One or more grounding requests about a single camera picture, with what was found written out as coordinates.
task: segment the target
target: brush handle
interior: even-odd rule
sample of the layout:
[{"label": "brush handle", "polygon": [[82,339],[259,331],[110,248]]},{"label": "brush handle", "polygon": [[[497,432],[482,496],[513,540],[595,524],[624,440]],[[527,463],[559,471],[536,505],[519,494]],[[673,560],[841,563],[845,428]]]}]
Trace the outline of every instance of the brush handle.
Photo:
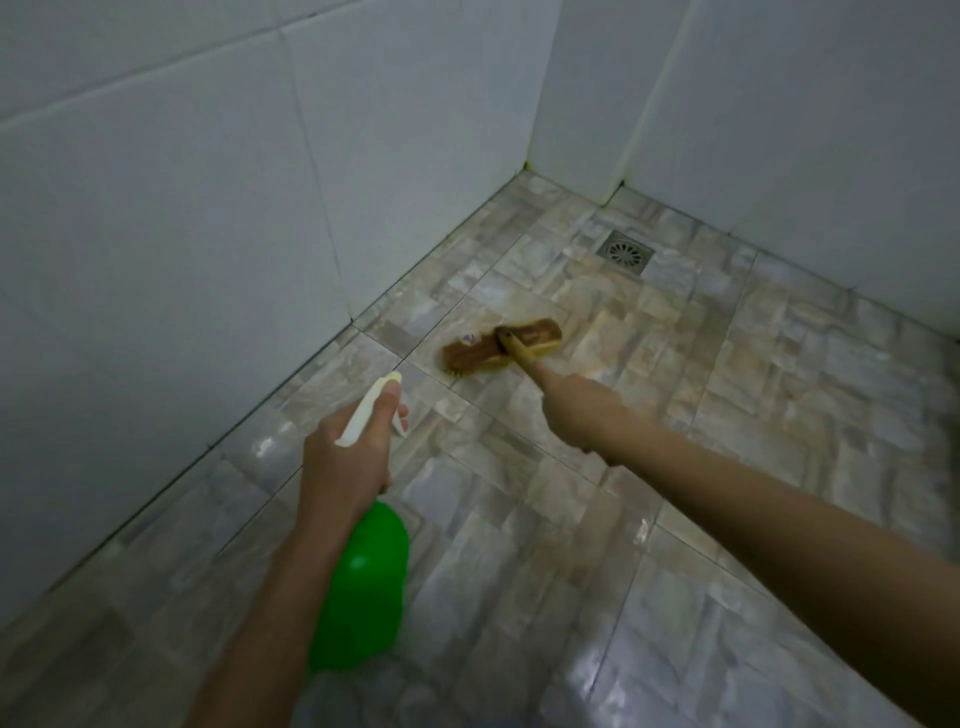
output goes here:
[{"label": "brush handle", "polygon": [[526,372],[527,376],[533,379],[543,391],[543,376],[537,366],[537,358],[530,353],[523,342],[516,338],[509,327],[497,327],[493,330],[493,334],[520,369]]}]

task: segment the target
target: white wall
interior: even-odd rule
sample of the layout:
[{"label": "white wall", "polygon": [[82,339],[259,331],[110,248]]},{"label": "white wall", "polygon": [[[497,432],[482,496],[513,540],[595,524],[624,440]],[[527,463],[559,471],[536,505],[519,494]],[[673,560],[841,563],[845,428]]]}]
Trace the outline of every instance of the white wall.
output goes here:
[{"label": "white wall", "polygon": [[0,622],[522,166],[559,2],[0,10]]},{"label": "white wall", "polygon": [[605,203],[689,0],[564,0],[530,165]]},{"label": "white wall", "polygon": [[960,335],[960,8],[695,0],[627,184]]}]

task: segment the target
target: tiled floor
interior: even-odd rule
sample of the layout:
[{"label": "tiled floor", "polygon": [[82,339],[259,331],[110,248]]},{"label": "tiled floor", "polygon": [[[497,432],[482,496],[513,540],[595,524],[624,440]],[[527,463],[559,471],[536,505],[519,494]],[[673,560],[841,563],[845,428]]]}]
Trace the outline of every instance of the tiled floor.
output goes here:
[{"label": "tiled floor", "polygon": [[[656,251],[641,280],[593,254],[611,229]],[[303,434],[396,367],[400,638],[317,679],[296,725],[909,724],[642,481],[556,440],[531,382],[438,371],[448,339],[539,316],[557,369],[952,548],[952,343],[629,190],[597,209],[523,173],[0,637],[0,722],[176,725],[291,524]]]}]

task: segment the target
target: square drain grate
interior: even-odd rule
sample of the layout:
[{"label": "square drain grate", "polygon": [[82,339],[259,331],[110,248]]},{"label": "square drain grate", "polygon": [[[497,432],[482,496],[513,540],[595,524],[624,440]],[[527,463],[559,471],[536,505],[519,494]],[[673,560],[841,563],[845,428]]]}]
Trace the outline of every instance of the square drain grate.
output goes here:
[{"label": "square drain grate", "polygon": [[627,237],[622,232],[613,231],[607,236],[604,244],[600,246],[597,254],[614,265],[639,276],[647,263],[650,262],[650,258],[654,256],[654,251],[632,237]]}]

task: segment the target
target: person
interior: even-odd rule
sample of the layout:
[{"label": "person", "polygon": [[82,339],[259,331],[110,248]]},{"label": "person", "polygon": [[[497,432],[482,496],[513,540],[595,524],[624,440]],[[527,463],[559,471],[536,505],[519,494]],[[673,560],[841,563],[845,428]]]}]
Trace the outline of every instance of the person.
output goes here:
[{"label": "person", "polygon": [[[602,384],[542,363],[550,429],[643,478],[726,548],[863,677],[917,720],[960,725],[960,570],[896,534],[647,422]],[[188,728],[285,726],[350,532],[388,484],[399,387],[356,445],[333,445],[351,405],[303,446],[297,520],[246,621],[208,674]]]}]

